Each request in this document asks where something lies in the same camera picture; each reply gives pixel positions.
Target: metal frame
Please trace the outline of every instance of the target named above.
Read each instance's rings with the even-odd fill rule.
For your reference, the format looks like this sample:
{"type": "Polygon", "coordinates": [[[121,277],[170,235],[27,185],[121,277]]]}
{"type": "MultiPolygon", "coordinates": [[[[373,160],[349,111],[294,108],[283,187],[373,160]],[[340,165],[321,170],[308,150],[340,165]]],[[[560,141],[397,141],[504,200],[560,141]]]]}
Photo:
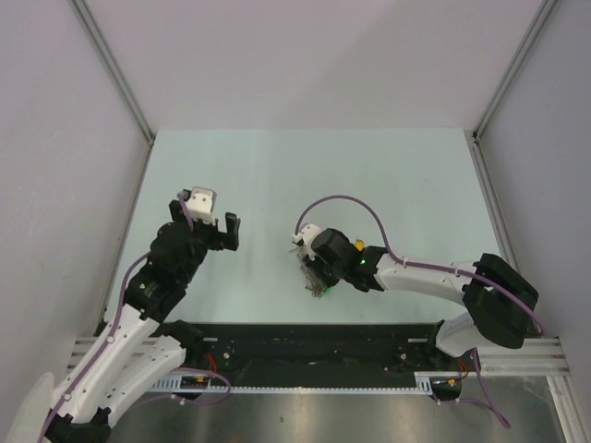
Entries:
{"type": "Polygon", "coordinates": [[[80,20],[80,24],[82,28],[86,31],[92,46],[96,50],[96,53],[103,63],[104,68],[106,69],[107,73],[113,80],[117,91],[121,94],[121,98],[125,103],[126,107],[129,109],[131,114],[133,115],[136,124],[139,127],[139,130],[146,138],[150,146],[154,144],[154,133],[150,129],[150,125],[148,124],[148,120],[146,119],[144,113],[141,111],[139,107],[138,101],[136,97],[129,87],[129,83],[123,72],[121,72],[121,68],[119,64],[113,57],[111,50],[109,49],[109,45],[107,44],[106,39],[103,37],[103,33],[99,28],[96,20],[92,16],[88,5],[86,4],[85,0],[68,0],[72,8],[74,9],[74,13],[76,17],[80,20]]]}
{"type": "MultiPolygon", "coordinates": [[[[490,175],[488,174],[488,168],[484,156],[482,155],[479,138],[476,137],[476,133],[474,135],[466,134],[466,141],[468,143],[468,148],[470,149],[470,155],[472,156],[472,160],[474,162],[478,182],[480,183],[480,187],[482,189],[482,195],[484,196],[487,205],[488,215],[497,238],[497,243],[499,244],[501,255],[515,269],[519,270],[518,260],[511,244],[511,239],[507,231],[507,225],[502,216],[501,205],[490,179],[490,175]]],[[[526,364],[527,360],[527,354],[521,354],[520,358],[514,360],[514,362],[521,365],[526,364]]],[[[484,361],[482,364],[483,369],[486,369],[484,361]]],[[[581,404],[577,399],[577,394],[573,386],[573,378],[570,375],[570,371],[564,374],[557,374],[555,371],[556,366],[545,369],[543,365],[539,366],[537,369],[540,369],[538,375],[547,376],[549,388],[554,400],[554,406],[559,416],[562,432],[566,438],[567,443],[591,442],[591,432],[589,431],[588,423],[583,416],[581,404]]]]}
{"type": "Polygon", "coordinates": [[[534,47],[537,39],[539,38],[542,30],[548,23],[548,20],[554,10],[555,6],[560,2],[560,0],[544,0],[540,8],[537,10],[536,16],[534,20],[529,25],[527,32],[525,33],[524,38],[522,39],[519,47],[517,48],[517,52],[513,56],[509,67],[505,71],[501,83],[495,90],[494,94],[492,94],[492,99],[488,102],[487,108],[485,112],[482,114],[480,121],[476,125],[476,129],[474,131],[476,140],[482,138],[482,135],[487,130],[488,123],[492,116],[496,113],[497,108],[502,102],[503,97],[513,84],[515,77],[519,73],[521,66],[524,64],[525,59],[529,55],[531,49],[534,47]]]}
{"type": "MultiPolygon", "coordinates": [[[[96,337],[78,337],[67,367],[71,371],[91,348],[96,337]]],[[[158,338],[149,338],[137,346],[128,360],[133,365],[144,353],[152,349],[158,338]]],[[[491,377],[569,377],[571,372],[566,363],[561,343],[558,339],[526,339],[521,349],[513,350],[489,345],[478,348],[482,364],[482,375],[491,377]]],[[[451,372],[418,371],[423,377],[453,376],[451,372]]]]}
{"type": "Polygon", "coordinates": [[[111,295],[111,293],[113,291],[113,286],[115,285],[115,279],[117,277],[117,269],[119,268],[119,264],[121,263],[121,257],[123,256],[123,250],[125,249],[127,236],[129,235],[129,229],[131,228],[131,219],[133,218],[133,214],[136,211],[136,206],[138,205],[138,200],[139,200],[139,192],[141,191],[141,187],[144,183],[144,178],[146,177],[146,172],[148,171],[148,164],[150,163],[150,156],[151,156],[151,148],[152,148],[152,146],[150,146],[150,148],[148,149],[148,152],[146,152],[146,158],[144,159],[144,161],[141,165],[141,172],[140,172],[140,176],[138,179],[138,183],[136,184],[136,187],[133,191],[133,201],[131,203],[131,206],[129,207],[129,213],[126,216],[127,221],[126,221],[125,230],[120,235],[121,243],[120,243],[119,248],[117,250],[117,255],[116,255],[115,260],[113,262],[113,266],[111,268],[111,274],[109,277],[109,284],[107,285],[106,292],[103,294],[103,300],[101,302],[101,310],[99,311],[94,323],[92,324],[91,330],[97,330],[99,325],[101,325],[104,322],[104,320],[103,320],[104,311],[106,310],[107,304],[109,303],[109,296],[111,295]]]}
{"type": "MultiPolygon", "coordinates": [[[[161,377],[152,388],[148,391],[149,393],[160,392],[160,393],[201,393],[207,390],[211,393],[223,393],[226,387],[221,386],[209,386],[207,389],[182,389],[181,378],[182,374],[168,374],[167,376],[161,377]]],[[[431,389],[431,383],[426,376],[415,376],[416,388],[331,388],[331,389],[316,389],[316,388],[232,388],[234,394],[379,394],[379,395],[432,395],[433,390],[431,389]]]]}
{"type": "MultiPolygon", "coordinates": [[[[96,20],[90,12],[88,5],[86,4],[85,0],[68,1],[72,5],[73,10],[80,20],[82,27],[87,32],[90,41],[97,52],[97,55],[101,59],[109,76],[112,78],[115,87],[122,97],[122,100],[126,104],[129,111],[132,113],[139,130],[148,141],[150,147],[152,147],[155,139],[154,133],[150,129],[148,121],[144,113],[141,111],[136,97],[129,87],[129,84],[121,72],[121,69],[113,54],[111,53],[96,20]]],[[[495,193],[494,186],[490,180],[487,165],[482,156],[479,140],[486,131],[488,123],[496,113],[500,103],[502,102],[502,99],[510,89],[510,86],[513,84],[516,75],[520,71],[525,59],[530,54],[531,49],[535,45],[541,34],[541,31],[547,24],[551,13],[555,10],[558,3],[559,0],[544,0],[543,4],[537,11],[535,19],[527,30],[524,39],[520,43],[515,56],[513,57],[507,71],[501,80],[500,85],[497,87],[492,99],[488,103],[486,111],[483,113],[474,132],[466,135],[470,154],[475,165],[476,175],[482,188],[482,193],[487,204],[488,213],[501,250],[501,254],[515,269],[519,269],[518,261],[511,244],[510,236],[507,232],[507,227],[502,217],[501,205],[495,193]]],[[[145,164],[143,165],[142,175],[139,179],[139,184],[134,196],[134,206],[131,208],[129,213],[129,221],[131,221],[131,215],[133,214],[135,204],[138,201],[139,191],[147,169],[149,157],[150,153],[148,153],[145,164]]],[[[130,222],[127,224],[122,245],[114,263],[115,269],[121,257],[121,251],[123,250],[123,245],[125,244],[125,238],[127,237],[129,224],[130,222]]],[[[112,274],[109,292],[107,295],[111,292],[111,288],[115,280],[115,272],[112,274]]],[[[78,339],[70,359],[70,368],[79,361],[81,355],[88,351],[94,340],[94,338],[78,339]]],[[[155,340],[156,339],[149,339],[142,343],[137,349],[138,354],[134,355],[134,358],[137,358],[138,355],[145,351],[143,348],[150,348],[155,340]]],[[[524,348],[517,352],[504,350],[497,347],[490,347],[490,349],[487,347],[480,350],[480,356],[483,365],[483,374],[485,375],[523,377],[533,375],[548,376],[548,383],[567,442],[581,443],[591,441],[591,433],[589,432],[587,424],[580,413],[581,407],[576,398],[576,393],[573,389],[573,381],[570,377],[568,365],[564,359],[564,354],[558,339],[528,340],[526,341],[524,348]]],[[[417,380],[419,380],[422,379],[421,377],[427,376],[428,374],[417,375],[417,380]]]]}

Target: gray wall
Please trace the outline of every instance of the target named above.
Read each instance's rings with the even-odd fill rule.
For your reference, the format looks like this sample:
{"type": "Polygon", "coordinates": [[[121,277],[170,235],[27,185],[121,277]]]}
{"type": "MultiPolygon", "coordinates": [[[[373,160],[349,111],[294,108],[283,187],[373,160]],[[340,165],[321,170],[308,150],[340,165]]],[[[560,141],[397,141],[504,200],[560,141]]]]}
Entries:
{"type": "Polygon", "coordinates": [[[147,144],[67,1],[0,14],[0,441],[98,317],[147,144]]]}
{"type": "Polygon", "coordinates": [[[565,0],[483,137],[523,273],[591,412],[591,2],[565,0]]]}
{"type": "Polygon", "coordinates": [[[87,3],[154,127],[253,129],[473,127],[541,2],[87,3]]]}

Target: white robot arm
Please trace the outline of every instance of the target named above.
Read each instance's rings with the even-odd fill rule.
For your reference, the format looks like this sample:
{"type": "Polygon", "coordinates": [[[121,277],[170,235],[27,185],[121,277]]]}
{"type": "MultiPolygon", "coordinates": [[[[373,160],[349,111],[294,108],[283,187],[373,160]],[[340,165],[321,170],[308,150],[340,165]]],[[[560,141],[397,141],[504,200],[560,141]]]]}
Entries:
{"type": "Polygon", "coordinates": [[[158,231],[146,264],[124,278],[123,300],[84,358],[54,390],[42,437],[52,443],[103,443],[121,415],[161,376],[200,358],[201,333],[185,322],[162,327],[162,336],[136,363],[128,364],[185,296],[208,251],[238,249],[240,220],[225,214],[227,233],[212,214],[215,193],[194,187],[170,203],[173,221],[158,231]]]}
{"type": "Polygon", "coordinates": [[[451,357],[491,342],[514,349],[524,342],[529,316],[494,288],[468,277],[486,274],[533,309],[536,290],[500,257],[484,254],[477,262],[460,263],[397,261],[384,247],[359,249],[343,233],[313,224],[304,226],[293,242],[317,292],[345,280],[364,292],[412,291],[465,306],[468,312],[443,321],[435,338],[437,348],[451,357]],[[455,272],[441,271],[449,268],[455,272]]]}

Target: black bracket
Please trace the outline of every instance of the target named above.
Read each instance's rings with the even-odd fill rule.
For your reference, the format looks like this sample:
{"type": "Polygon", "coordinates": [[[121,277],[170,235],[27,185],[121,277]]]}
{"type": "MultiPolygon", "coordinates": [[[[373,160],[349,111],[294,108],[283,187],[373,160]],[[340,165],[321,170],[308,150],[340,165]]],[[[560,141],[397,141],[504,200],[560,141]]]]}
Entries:
{"type": "MultiPolygon", "coordinates": [[[[536,289],[502,258],[483,254],[474,265],[476,274],[494,281],[534,310],[536,289]]],[[[532,320],[522,308],[476,279],[465,286],[464,292],[465,307],[483,337],[509,349],[523,346],[532,320]]]]}
{"type": "Polygon", "coordinates": [[[183,320],[177,320],[174,323],[166,323],[161,326],[162,335],[169,336],[177,340],[181,347],[187,350],[185,356],[185,365],[193,366],[199,363],[205,351],[203,342],[203,332],[199,328],[183,320]]]}
{"type": "Polygon", "coordinates": [[[345,280],[364,293],[370,289],[383,291],[375,274],[386,248],[368,246],[359,250],[346,235],[332,228],[319,233],[311,247],[317,257],[314,260],[304,258],[304,264],[313,269],[327,287],[345,280]]]}
{"type": "MultiPolygon", "coordinates": [[[[189,196],[190,191],[185,191],[185,195],[189,196]]],[[[178,200],[172,200],[168,205],[170,214],[175,222],[187,223],[185,214],[181,208],[178,200]]],[[[240,239],[238,232],[240,230],[240,219],[232,212],[225,213],[225,227],[226,232],[221,232],[218,223],[207,224],[203,221],[196,221],[193,227],[193,235],[205,242],[207,248],[211,251],[222,251],[228,249],[230,251],[238,250],[240,239]]]]}
{"type": "Polygon", "coordinates": [[[56,415],[45,432],[52,443],[106,443],[111,436],[108,425],[109,408],[99,409],[89,423],[72,423],[72,417],[56,415]]]}
{"type": "Polygon", "coordinates": [[[196,326],[215,339],[205,353],[237,388],[414,388],[417,371],[460,372],[430,343],[438,325],[196,326]]]}

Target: purple cable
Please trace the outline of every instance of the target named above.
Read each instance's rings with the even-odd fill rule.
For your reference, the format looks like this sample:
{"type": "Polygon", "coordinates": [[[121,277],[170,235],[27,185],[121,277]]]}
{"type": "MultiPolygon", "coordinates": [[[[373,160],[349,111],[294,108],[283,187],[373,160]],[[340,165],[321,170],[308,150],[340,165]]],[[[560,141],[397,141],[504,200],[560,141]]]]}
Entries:
{"type": "MultiPolygon", "coordinates": [[[[405,265],[405,266],[412,266],[414,268],[431,269],[431,270],[437,270],[440,272],[449,272],[451,274],[455,274],[455,272],[456,272],[455,268],[451,268],[448,266],[441,266],[441,265],[431,265],[429,263],[421,263],[418,261],[406,261],[403,258],[398,257],[398,255],[394,252],[394,250],[390,246],[390,242],[388,241],[388,235],[386,234],[386,229],[384,228],[384,225],[381,222],[380,217],[378,216],[376,211],[373,210],[373,208],[371,208],[365,201],[363,201],[359,198],[345,196],[345,195],[334,195],[334,196],[327,196],[327,197],[320,198],[320,199],[316,200],[314,203],[312,203],[307,208],[305,208],[304,212],[302,212],[302,215],[299,216],[299,219],[297,220],[297,223],[295,224],[295,234],[299,233],[302,222],[304,221],[304,218],[308,215],[308,213],[311,210],[316,208],[320,203],[324,203],[325,201],[336,200],[336,199],[354,201],[355,203],[363,206],[366,210],[368,210],[368,212],[372,215],[373,219],[376,221],[376,224],[378,224],[378,228],[380,229],[380,233],[381,233],[381,238],[383,239],[383,242],[386,247],[386,250],[388,251],[388,254],[392,258],[392,260],[394,260],[396,263],[399,263],[399,264],[405,265]]],[[[539,330],[541,332],[541,335],[545,334],[546,326],[544,325],[544,322],[542,321],[542,319],[536,313],[534,313],[534,311],[532,311],[525,303],[523,303],[521,300],[519,300],[515,295],[513,295],[512,293],[507,291],[505,288],[503,288],[502,286],[500,286],[496,282],[487,279],[486,277],[475,274],[474,272],[469,272],[467,270],[458,269],[457,273],[459,275],[463,275],[465,277],[469,277],[472,279],[476,279],[478,281],[482,281],[487,286],[502,293],[504,296],[509,298],[513,303],[515,303],[521,309],[523,309],[526,312],[526,314],[528,316],[530,316],[530,318],[532,318],[532,320],[534,320],[534,322],[537,324],[537,327],[539,328],[539,330]]],[[[482,378],[482,374],[480,373],[480,363],[478,361],[478,351],[476,350],[476,348],[472,351],[472,358],[474,359],[474,366],[476,369],[476,375],[478,376],[478,382],[480,383],[480,388],[482,388],[482,392],[484,393],[484,396],[487,398],[488,404],[484,403],[483,401],[476,400],[476,399],[460,399],[459,401],[441,401],[441,403],[467,403],[467,404],[475,404],[478,406],[486,407],[487,409],[492,411],[497,416],[497,418],[499,419],[499,421],[501,422],[501,424],[505,428],[507,428],[507,429],[511,428],[511,424],[509,423],[509,421],[503,416],[503,414],[495,406],[494,402],[492,401],[492,397],[490,396],[490,392],[488,391],[488,388],[486,387],[486,385],[484,383],[484,379],[482,378]]]]}
{"type": "MultiPolygon", "coordinates": [[[[224,377],[223,375],[218,374],[217,372],[206,371],[204,369],[195,369],[195,368],[192,368],[192,367],[179,367],[178,369],[179,370],[183,370],[183,371],[193,372],[193,373],[204,375],[204,376],[210,376],[210,377],[218,378],[227,387],[226,392],[224,392],[220,397],[217,397],[215,399],[211,399],[211,400],[187,400],[187,399],[181,398],[181,401],[184,400],[186,403],[190,403],[190,404],[215,404],[215,403],[219,403],[220,401],[224,401],[232,393],[232,385],[230,384],[230,381],[226,377],[224,377]]],[[[139,407],[141,407],[141,406],[143,406],[145,404],[152,403],[153,401],[160,401],[160,400],[166,400],[166,399],[168,399],[168,400],[174,400],[173,397],[171,397],[172,395],[174,395],[174,394],[171,392],[170,394],[157,395],[155,397],[150,397],[149,399],[146,399],[146,400],[138,401],[131,408],[129,408],[128,411],[132,411],[132,410],[137,409],[137,408],[139,408],[139,407]]]]}
{"type": "Polygon", "coordinates": [[[480,362],[479,362],[478,350],[474,348],[472,350],[472,359],[474,360],[474,368],[476,370],[476,375],[478,377],[478,382],[480,383],[480,388],[484,393],[488,403],[484,403],[481,400],[477,399],[458,399],[458,400],[448,400],[448,401],[441,401],[437,398],[435,394],[432,395],[433,400],[435,400],[438,404],[474,404],[475,406],[480,406],[483,408],[487,408],[489,411],[495,414],[501,425],[505,429],[511,429],[511,423],[507,418],[497,409],[492,397],[490,396],[490,392],[488,391],[487,385],[485,385],[484,380],[482,379],[482,374],[480,371],[480,362]]]}
{"type": "MultiPolygon", "coordinates": [[[[131,275],[131,272],[133,271],[133,269],[139,263],[141,263],[144,259],[146,259],[149,254],[150,253],[146,253],[143,256],[141,256],[140,258],[138,258],[136,261],[134,261],[131,264],[131,266],[129,267],[129,269],[127,270],[127,272],[125,273],[125,275],[123,276],[123,281],[121,282],[121,291],[119,292],[119,300],[117,303],[117,310],[115,312],[115,318],[113,319],[113,326],[109,330],[108,337],[113,337],[115,331],[117,330],[117,327],[119,326],[119,321],[121,321],[121,314],[123,313],[123,305],[125,304],[124,303],[124,294],[125,294],[126,287],[127,287],[127,280],[129,280],[129,276],[131,275]]],[[[45,433],[47,432],[49,425],[54,420],[55,416],[59,412],[59,409],[66,402],[65,396],[70,395],[72,392],[74,392],[74,390],[76,389],[76,387],[78,386],[80,381],[82,381],[84,376],[86,376],[89,373],[92,366],[101,357],[101,355],[104,353],[104,350],[107,348],[108,345],[109,345],[109,342],[107,340],[105,340],[103,342],[103,344],[101,344],[101,347],[98,349],[96,354],[92,356],[92,358],[82,368],[82,370],[79,372],[79,374],[76,376],[76,378],[74,378],[74,380],[72,381],[70,386],[64,391],[64,393],[62,394],[60,399],[55,404],[54,408],[49,412],[49,415],[47,415],[47,419],[45,420],[45,423],[43,424],[42,432],[41,432],[39,439],[37,440],[37,443],[43,442],[43,438],[45,437],[45,433]]]]}
{"type": "Polygon", "coordinates": [[[183,210],[183,215],[185,215],[185,218],[187,219],[188,227],[191,232],[193,232],[193,217],[191,217],[191,213],[187,208],[187,203],[185,203],[185,192],[179,192],[176,194],[176,196],[178,197],[178,202],[181,205],[181,210],[183,210]]]}
{"type": "MultiPolygon", "coordinates": [[[[368,212],[373,216],[374,220],[376,221],[376,224],[378,224],[378,228],[380,228],[381,238],[383,239],[383,242],[386,247],[386,250],[388,251],[388,254],[392,258],[392,260],[394,260],[396,263],[399,263],[401,265],[404,264],[404,260],[402,258],[398,257],[398,255],[394,252],[394,250],[390,246],[390,242],[388,241],[388,235],[386,234],[386,229],[384,228],[384,225],[381,222],[380,217],[378,216],[376,211],[373,210],[365,201],[363,201],[359,198],[355,198],[355,197],[351,197],[351,196],[344,196],[344,195],[335,195],[335,196],[327,196],[327,197],[321,198],[319,200],[316,200],[314,203],[312,203],[310,206],[308,206],[304,210],[304,212],[302,212],[302,215],[299,216],[299,219],[297,220],[297,224],[295,225],[295,234],[299,233],[299,230],[301,228],[304,217],[306,217],[306,215],[308,215],[308,213],[312,209],[316,208],[320,203],[324,203],[325,201],[336,200],[336,199],[354,201],[355,203],[363,206],[366,210],[368,210],[368,212]]],[[[451,274],[454,274],[456,272],[455,268],[451,268],[448,266],[431,265],[428,263],[421,263],[421,262],[417,262],[417,261],[406,261],[405,265],[412,266],[414,268],[438,270],[441,272],[448,272],[451,274]]],[[[465,277],[469,277],[471,279],[482,281],[487,286],[502,293],[505,297],[509,298],[513,303],[515,303],[521,309],[523,309],[526,312],[526,314],[534,320],[534,322],[537,324],[542,335],[544,335],[546,333],[546,326],[544,325],[544,322],[542,321],[542,319],[534,311],[532,311],[524,302],[519,300],[515,295],[513,295],[512,293],[507,291],[505,288],[503,288],[502,286],[500,286],[496,282],[487,279],[486,277],[475,274],[474,272],[458,269],[457,273],[460,275],[463,275],[465,277]]]]}

